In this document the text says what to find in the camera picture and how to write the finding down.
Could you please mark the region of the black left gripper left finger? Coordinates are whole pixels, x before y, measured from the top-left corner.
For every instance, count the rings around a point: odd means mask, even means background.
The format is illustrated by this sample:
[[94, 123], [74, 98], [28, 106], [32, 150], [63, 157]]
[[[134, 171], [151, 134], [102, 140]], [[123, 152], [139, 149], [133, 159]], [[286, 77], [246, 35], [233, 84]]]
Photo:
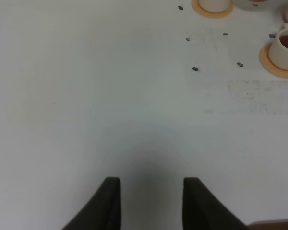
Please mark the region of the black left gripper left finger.
[[120, 230], [121, 182], [107, 177], [65, 230]]

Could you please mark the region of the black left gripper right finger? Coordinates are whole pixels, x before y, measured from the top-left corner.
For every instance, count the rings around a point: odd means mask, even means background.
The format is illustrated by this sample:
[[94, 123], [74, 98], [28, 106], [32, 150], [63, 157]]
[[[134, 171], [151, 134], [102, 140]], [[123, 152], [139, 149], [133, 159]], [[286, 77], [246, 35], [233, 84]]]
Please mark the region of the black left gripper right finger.
[[199, 178], [183, 180], [182, 225], [184, 230], [247, 230]]

